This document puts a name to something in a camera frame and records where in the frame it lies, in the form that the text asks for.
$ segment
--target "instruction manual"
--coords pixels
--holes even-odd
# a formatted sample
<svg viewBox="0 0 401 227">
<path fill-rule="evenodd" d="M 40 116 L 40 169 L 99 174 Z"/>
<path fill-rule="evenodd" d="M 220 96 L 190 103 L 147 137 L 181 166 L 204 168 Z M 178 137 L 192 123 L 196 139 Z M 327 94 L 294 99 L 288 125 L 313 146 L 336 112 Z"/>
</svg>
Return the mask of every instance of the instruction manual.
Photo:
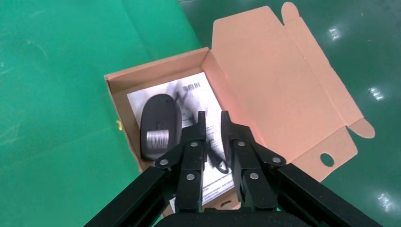
<svg viewBox="0 0 401 227">
<path fill-rule="evenodd" d="M 182 98 L 180 108 L 183 128 L 192 125 L 189 119 L 191 116 L 194 115 L 197 118 L 198 111 L 205 111 L 207 140 L 217 154 L 225 159 L 220 132 L 221 108 L 204 72 L 127 94 L 138 125 L 140 125 L 145 103 L 157 94 L 168 94 L 171 97 L 179 95 Z M 231 170 L 228 174 L 222 174 L 211 166 L 208 157 L 203 171 L 202 204 L 210 202 L 233 187 Z M 174 200 L 170 203 L 174 210 Z"/>
</svg>

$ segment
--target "bolt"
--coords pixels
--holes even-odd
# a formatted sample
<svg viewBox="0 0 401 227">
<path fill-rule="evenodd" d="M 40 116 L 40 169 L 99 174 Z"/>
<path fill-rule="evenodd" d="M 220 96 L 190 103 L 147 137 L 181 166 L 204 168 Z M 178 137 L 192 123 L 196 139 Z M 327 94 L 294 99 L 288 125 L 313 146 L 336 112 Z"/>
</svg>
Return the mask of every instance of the bolt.
<svg viewBox="0 0 401 227">
<path fill-rule="evenodd" d="M 251 179 L 254 179 L 254 180 L 259 178 L 259 175 L 256 173 L 251 173 L 249 176 L 251 177 Z"/>
<path fill-rule="evenodd" d="M 167 159 L 162 159 L 162 160 L 160 161 L 160 164 L 161 164 L 162 166 L 167 165 L 167 164 L 168 164 L 168 160 L 167 160 Z"/>
<path fill-rule="evenodd" d="M 191 181 L 191 180 L 193 180 L 193 179 L 195 179 L 195 175 L 193 175 L 193 174 L 188 174 L 188 175 L 187 175 L 187 180 L 188 180 L 188 181 Z"/>
<path fill-rule="evenodd" d="M 281 159 L 279 159 L 278 157 L 274 157 L 272 160 L 273 160 L 273 162 L 275 162 L 275 163 L 281 162 Z"/>
</svg>

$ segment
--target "computer mouse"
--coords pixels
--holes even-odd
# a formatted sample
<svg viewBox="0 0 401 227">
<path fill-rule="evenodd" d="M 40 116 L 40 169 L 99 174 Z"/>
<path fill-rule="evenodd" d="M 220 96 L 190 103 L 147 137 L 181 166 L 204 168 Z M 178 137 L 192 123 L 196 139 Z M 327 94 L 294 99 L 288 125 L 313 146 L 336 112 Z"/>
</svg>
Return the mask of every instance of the computer mouse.
<svg viewBox="0 0 401 227">
<path fill-rule="evenodd" d="M 143 159 L 156 160 L 180 142 L 181 109 L 167 94 L 151 97 L 143 107 L 140 151 Z"/>
</svg>

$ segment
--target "box flap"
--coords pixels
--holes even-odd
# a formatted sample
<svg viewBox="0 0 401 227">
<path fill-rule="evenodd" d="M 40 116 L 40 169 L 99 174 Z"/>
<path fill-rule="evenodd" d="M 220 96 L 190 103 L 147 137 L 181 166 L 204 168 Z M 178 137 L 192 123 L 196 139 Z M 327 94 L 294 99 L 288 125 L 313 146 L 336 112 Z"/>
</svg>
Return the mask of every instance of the box flap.
<svg viewBox="0 0 401 227">
<path fill-rule="evenodd" d="M 212 52 L 239 105 L 252 119 L 250 126 L 259 143 L 288 162 L 309 152 L 321 164 L 324 152 L 318 154 L 316 148 L 334 150 L 338 165 L 323 168 L 322 173 L 308 172 L 321 181 L 356 154 L 353 143 L 339 152 L 324 148 L 332 144 L 323 141 L 345 138 L 344 133 L 349 136 L 345 125 L 366 138 L 374 136 L 374 129 L 292 3 L 284 4 L 283 17 L 285 26 L 269 7 L 262 7 L 219 19 L 214 23 Z"/>
<path fill-rule="evenodd" d="M 212 49 L 282 26 L 267 6 L 218 19 L 213 23 Z"/>
<path fill-rule="evenodd" d="M 358 106 L 331 67 L 304 20 L 299 16 L 296 6 L 291 2 L 284 3 L 281 14 L 288 33 L 302 52 L 344 124 L 361 137 L 373 138 L 375 136 L 374 128 L 363 119 Z"/>
</svg>

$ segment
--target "green surface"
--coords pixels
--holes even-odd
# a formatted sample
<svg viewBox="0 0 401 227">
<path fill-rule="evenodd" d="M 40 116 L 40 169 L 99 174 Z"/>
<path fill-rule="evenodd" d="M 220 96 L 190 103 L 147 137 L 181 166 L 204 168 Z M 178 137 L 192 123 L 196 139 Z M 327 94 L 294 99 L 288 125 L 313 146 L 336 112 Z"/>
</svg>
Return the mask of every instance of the green surface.
<svg viewBox="0 0 401 227">
<path fill-rule="evenodd" d="M 175 0 L 0 3 L 0 226 L 82 226 L 138 168 L 104 75 L 200 48 Z"/>
<path fill-rule="evenodd" d="M 214 20 L 264 5 L 281 18 L 284 2 L 183 0 L 180 4 L 202 45 L 210 47 Z M 293 3 L 376 130 L 376 137 L 371 140 L 350 131 L 358 155 L 334 171 L 323 184 L 380 224 L 400 226 L 401 1 L 293 0 Z"/>
</svg>

